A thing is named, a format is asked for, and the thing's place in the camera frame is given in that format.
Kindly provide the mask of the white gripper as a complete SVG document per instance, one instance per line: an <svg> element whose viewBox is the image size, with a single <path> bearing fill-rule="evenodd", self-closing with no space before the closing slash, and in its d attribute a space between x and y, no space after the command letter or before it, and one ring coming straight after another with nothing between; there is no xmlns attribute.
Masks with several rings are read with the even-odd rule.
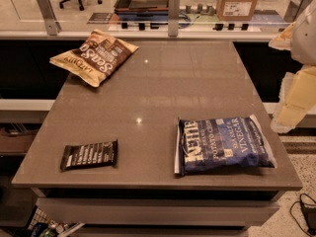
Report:
<svg viewBox="0 0 316 237"><path fill-rule="evenodd" d="M299 15L295 24L288 25L271 39L269 47L291 50L291 57L302 63L296 73L286 72L281 81L279 102L276 104L271 128L288 133L316 105L316 0Z"/></svg>

